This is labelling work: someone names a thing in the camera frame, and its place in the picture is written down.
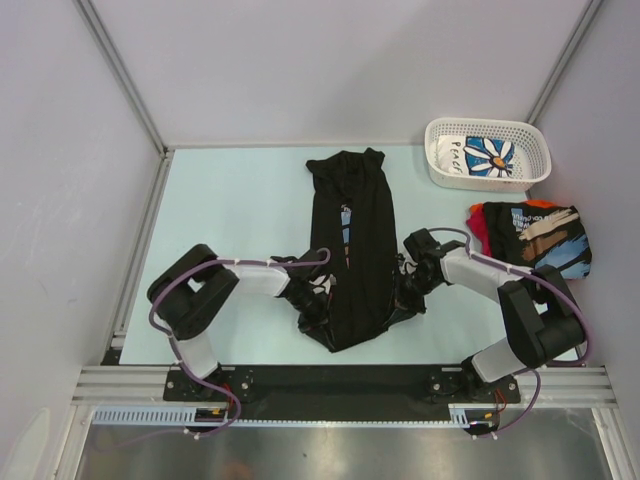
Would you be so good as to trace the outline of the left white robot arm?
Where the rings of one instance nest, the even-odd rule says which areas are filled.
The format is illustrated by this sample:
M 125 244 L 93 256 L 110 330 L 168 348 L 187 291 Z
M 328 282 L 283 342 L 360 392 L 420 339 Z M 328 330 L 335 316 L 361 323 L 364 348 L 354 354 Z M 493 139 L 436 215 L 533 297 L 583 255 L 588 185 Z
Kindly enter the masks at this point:
M 307 330 L 329 320 L 333 275 L 326 270 L 331 252 L 323 247 L 302 257 L 266 260 L 222 259 L 207 245 L 192 247 L 147 291 L 148 321 L 163 333 L 184 372 L 186 387 L 207 400 L 218 392 L 233 400 L 223 387 L 222 367 L 207 332 L 224 304 L 235 293 L 286 300 Z

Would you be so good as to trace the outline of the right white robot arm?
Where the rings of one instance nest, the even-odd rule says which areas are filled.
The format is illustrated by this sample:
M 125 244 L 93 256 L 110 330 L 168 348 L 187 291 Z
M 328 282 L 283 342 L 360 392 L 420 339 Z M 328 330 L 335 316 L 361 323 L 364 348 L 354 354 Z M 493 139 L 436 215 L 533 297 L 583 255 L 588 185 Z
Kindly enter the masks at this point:
M 425 297 L 442 285 L 463 286 L 500 306 L 505 337 L 460 364 L 469 399 L 484 401 L 507 377 L 588 343 L 584 316 L 557 268 L 514 267 L 474 251 L 468 241 L 440 243 L 428 229 L 403 244 L 408 256 L 396 279 L 393 323 L 424 314 Z

